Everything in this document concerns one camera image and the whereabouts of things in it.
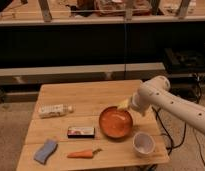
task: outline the butter box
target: butter box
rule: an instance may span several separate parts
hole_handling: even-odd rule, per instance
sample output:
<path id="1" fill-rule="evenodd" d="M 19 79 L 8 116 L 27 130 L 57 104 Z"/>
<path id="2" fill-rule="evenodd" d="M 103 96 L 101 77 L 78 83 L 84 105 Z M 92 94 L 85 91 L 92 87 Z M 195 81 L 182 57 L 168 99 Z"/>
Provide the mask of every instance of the butter box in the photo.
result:
<path id="1" fill-rule="evenodd" d="M 94 138 L 94 127 L 70 126 L 67 131 L 68 138 Z"/>

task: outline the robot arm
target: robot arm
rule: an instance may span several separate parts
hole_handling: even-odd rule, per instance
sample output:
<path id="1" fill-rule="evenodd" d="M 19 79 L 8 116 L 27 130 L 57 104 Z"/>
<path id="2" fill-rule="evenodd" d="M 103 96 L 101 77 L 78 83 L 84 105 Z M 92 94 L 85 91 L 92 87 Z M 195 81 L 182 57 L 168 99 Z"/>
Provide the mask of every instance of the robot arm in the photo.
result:
<path id="1" fill-rule="evenodd" d="M 154 77 L 140 85 L 131 98 L 130 107 L 144 113 L 154 104 L 205 134 L 205 107 L 177 97 L 169 93 L 169 89 L 170 82 L 166 77 Z"/>

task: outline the paper cup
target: paper cup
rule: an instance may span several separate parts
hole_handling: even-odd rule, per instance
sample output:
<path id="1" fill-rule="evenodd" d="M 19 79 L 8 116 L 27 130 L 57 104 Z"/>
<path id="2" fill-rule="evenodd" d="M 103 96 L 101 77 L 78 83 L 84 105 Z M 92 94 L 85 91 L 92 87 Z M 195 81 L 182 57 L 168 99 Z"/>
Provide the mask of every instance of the paper cup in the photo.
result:
<path id="1" fill-rule="evenodd" d="M 139 157 L 150 156 L 155 149 L 155 141 L 148 133 L 138 132 L 133 138 L 133 147 Z"/>

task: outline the orange bowl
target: orange bowl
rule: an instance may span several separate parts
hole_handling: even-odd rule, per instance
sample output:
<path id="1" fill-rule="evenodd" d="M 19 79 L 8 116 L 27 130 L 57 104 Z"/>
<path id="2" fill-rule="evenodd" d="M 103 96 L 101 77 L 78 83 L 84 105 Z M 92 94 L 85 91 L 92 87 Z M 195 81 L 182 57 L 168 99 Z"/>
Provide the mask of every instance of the orange bowl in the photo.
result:
<path id="1" fill-rule="evenodd" d="M 108 137 L 123 138 L 131 132 L 133 120 L 128 111 L 117 110 L 116 106 L 111 106 L 100 114 L 99 125 Z"/>

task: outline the bowl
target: bowl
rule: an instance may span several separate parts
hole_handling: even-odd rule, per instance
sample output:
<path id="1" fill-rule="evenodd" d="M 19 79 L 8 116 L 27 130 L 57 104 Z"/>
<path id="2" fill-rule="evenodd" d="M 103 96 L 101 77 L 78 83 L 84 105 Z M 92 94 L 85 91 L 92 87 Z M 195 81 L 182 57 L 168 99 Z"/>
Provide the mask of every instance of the bowl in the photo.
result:
<path id="1" fill-rule="evenodd" d="M 116 106 L 104 109 L 99 117 L 102 132 L 110 138 L 123 138 L 129 135 L 133 120 L 126 110 L 117 110 Z"/>
<path id="2" fill-rule="evenodd" d="M 150 156 L 155 149 L 155 141 L 148 133 L 138 132 L 133 138 L 133 147 L 138 156 Z"/>

